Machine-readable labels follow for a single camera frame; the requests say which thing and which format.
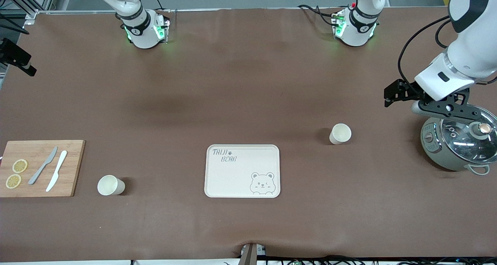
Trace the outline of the white IKEA cup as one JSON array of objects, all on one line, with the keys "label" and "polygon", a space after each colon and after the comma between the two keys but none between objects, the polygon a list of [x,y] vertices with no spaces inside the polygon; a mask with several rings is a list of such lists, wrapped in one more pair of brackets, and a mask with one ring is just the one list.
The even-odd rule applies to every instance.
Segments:
[{"label": "white IKEA cup", "polygon": [[329,141],[334,145],[340,145],[349,141],[351,136],[352,131],[350,127],[344,123],[338,123],[332,127],[329,135]]},{"label": "white IKEA cup", "polygon": [[120,195],[124,189],[125,183],[113,175],[105,175],[97,184],[98,193],[103,196]]}]

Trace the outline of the beige bear print tray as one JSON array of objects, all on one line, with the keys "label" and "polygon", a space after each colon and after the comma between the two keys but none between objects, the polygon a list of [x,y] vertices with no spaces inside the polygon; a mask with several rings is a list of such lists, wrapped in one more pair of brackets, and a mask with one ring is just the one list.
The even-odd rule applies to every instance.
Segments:
[{"label": "beige bear print tray", "polygon": [[206,152],[204,193],[211,198],[277,198],[280,150],[273,144],[214,144]]}]

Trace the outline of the green electric cooking pot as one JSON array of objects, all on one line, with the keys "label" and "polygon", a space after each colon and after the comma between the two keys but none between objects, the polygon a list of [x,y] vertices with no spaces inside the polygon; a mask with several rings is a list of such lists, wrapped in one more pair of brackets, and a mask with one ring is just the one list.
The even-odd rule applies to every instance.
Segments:
[{"label": "green electric cooking pot", "polygon": [[424,122],[421,128],[420,140],[427,156],[439,166],[450,171],[470,171],[475,175],[490,173],[490,165],[477,165],[467,162],[456,156],[442,139],[440,130],[442,119],[431,117]]}]

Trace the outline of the glass pot lid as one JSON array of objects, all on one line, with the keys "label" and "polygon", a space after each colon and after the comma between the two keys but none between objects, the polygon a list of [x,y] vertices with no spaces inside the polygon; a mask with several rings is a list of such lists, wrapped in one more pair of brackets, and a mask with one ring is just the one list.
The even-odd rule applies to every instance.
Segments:
[{"label": "glass pot lid", "polygon": [[476,120],[441,121],[442,139],[456,156],[477,164],[497,162],[497,116],[479,108]]}]

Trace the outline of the grey plastic knife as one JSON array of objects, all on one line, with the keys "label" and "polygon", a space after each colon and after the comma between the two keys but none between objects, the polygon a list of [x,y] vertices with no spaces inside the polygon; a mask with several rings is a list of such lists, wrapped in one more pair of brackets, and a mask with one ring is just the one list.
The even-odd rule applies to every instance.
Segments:
[{"label": "grey plastic knife", "polygon": [[43,162],[43,164],[39,167],[36,173],[30,178],[30,180],[28,181],[28,185],[33,185],[37,181],[37,179],[43,172],[44,168],[48,166],[48,164],[50,164],[52,160],[55,158],[56,153],[57,153],[57,146],[53,148],[52,152],[50,153],[50,155],[48,155],[45,162]]}]

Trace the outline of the white plastic knife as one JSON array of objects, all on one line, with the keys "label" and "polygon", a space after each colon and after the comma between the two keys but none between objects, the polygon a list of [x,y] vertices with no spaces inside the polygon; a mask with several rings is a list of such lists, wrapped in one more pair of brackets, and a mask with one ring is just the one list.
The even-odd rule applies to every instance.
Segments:
[{"label": "white plastic knife", "polygon": [[67,157],[67,154],[68,154],[68,151],[66,151],[66,150],[61,151],[60,157],[59,157],[59,159],[57,161],[57,166],[56,166],[56,168],[54,170],[54,173],[52,175],[52,178],[51,178],[50,182],[48,183],[48,186],[46,187],[46,190],[45,190],[46,192],[51,191],[52,188],[54,187],[54,185],[56,184],[56,182],[57,182],[57,180],[58,180],[58,178],[60,176],[59,175],[60,169],[62,167],[62,164],[64,163],[64,160]]}]

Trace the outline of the wooden cutting board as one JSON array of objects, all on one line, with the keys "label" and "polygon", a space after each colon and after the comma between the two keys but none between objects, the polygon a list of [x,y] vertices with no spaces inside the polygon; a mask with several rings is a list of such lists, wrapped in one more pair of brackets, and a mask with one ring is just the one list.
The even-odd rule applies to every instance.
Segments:
[{"label": "wooden cutting board", "polygon": [[[55,158],[44,168],[37,181],[33,185],[28,185],[30,178],[45,162],[55,146],[57,146]],[[8,141],[0,164],[0,198],[73,196],[84,148],[84,140]],[[68,151],[68,154],[60,169],[60,176],[52,190],[46,192],[63,150]],[[18,159],[25,159],[28,162],[28,168],[22,173],[14,173],[11,169]],[[21,175],[23,180],[18,187],[7,189],[5,182],[12,174]]]}]

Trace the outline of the brown table cover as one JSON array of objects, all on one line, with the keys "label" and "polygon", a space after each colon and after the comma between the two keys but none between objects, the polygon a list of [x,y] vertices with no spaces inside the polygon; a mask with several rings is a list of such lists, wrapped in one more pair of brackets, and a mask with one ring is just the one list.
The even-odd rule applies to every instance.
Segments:
[{"label": "brown table cover", "polygon": [[[177,12],[135,48],[112,14],[39,15],[18,44],[37,69],[0,89],[8,141],[83,139],[72,197],[0,199],[0,262],[269,255],[497,256],[497,172],[424,153],[425,118],[385,108],[405,42],[445,7],[386,8],[362,47],[300,9]],[[350,127],[340,145],[335,124]],[[214,144],[279,148],[277,198],[211,198]],[[103,196],[105,175],[125,183]]]}]

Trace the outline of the grey table edge bracket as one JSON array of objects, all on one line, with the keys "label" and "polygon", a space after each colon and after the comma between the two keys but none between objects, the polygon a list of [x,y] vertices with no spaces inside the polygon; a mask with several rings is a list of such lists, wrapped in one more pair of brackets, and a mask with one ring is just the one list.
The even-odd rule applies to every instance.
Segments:
[{"label": "grey table edge bracket", "polygon": [[238,265],[257,265],[259,256],[266,255],[266,246],[263,244],[245,244],[241,250]]}]

